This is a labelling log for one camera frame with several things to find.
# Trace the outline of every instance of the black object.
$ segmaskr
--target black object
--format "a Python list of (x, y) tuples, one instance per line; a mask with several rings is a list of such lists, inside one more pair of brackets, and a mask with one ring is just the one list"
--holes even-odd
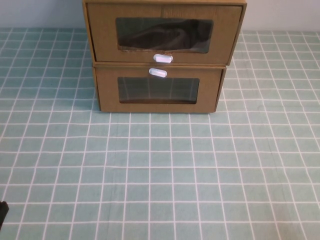
[(0, 231), (8, 211), (9, 211), (8, 204), (5, 201), (0, 201)]

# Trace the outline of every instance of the clear plastic window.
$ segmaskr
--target clear plastic window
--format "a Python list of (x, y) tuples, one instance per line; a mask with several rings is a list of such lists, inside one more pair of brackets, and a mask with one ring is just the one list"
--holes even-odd
[(118, 77), (122, 104), (196, 104), (198, 78)]
[(213, 21), (161, 17), (119, 17), (118, 48), (123, 51), (207, 53)]

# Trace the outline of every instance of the grid pattern floor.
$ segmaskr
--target grid pattern floor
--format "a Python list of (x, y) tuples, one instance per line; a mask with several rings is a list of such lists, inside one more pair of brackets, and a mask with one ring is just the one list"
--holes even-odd
[(318, 240), (319, 66), (243, 31), (216, 113), (109, 114), (84, 29), (0, 28), (0, 239)]

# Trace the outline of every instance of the drawer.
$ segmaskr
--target drawer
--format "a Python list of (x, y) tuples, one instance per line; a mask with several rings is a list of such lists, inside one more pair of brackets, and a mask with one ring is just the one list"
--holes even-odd
[(96, 65), (93, 75), (103, 112), (215, 112), (224, 67)]
[(246, 3), (84, 0), (83, 7), (95, 62), (155, 63), (160, 54), (178, 64), (228, 65)]

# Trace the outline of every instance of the drawer handle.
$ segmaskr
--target drawer handle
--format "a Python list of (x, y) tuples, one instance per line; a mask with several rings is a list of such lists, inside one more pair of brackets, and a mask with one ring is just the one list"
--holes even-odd
[(167, 76), (167, 72), (165, 70), (160, 70), (156, 68), (150, 68), (149, 73), (153, 76), (157, 76), (160, 78), (165, 78)]
[(163, 54), (155, 54), (153, 56), (153, 59), (157, 62), (157, 63), (165, 63), (165, 64), (169, 64), (172, 62), (172, 60), (174, 59), (173, 56), (169, 56), (169, 55), (163, 55)]

